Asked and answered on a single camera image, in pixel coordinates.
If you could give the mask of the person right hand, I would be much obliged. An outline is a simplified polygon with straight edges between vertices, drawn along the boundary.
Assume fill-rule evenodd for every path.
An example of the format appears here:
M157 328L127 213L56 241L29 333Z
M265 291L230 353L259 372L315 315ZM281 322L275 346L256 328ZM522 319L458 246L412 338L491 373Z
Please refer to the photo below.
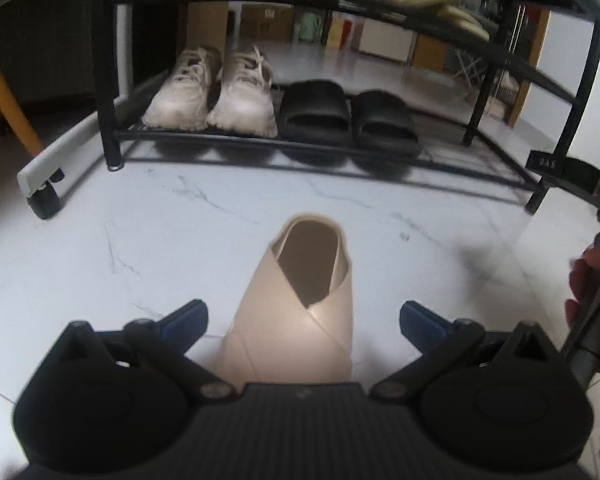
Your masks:
M581 284L579 307L562 346L562 357L585 387L600 370L600 270L588 264Z

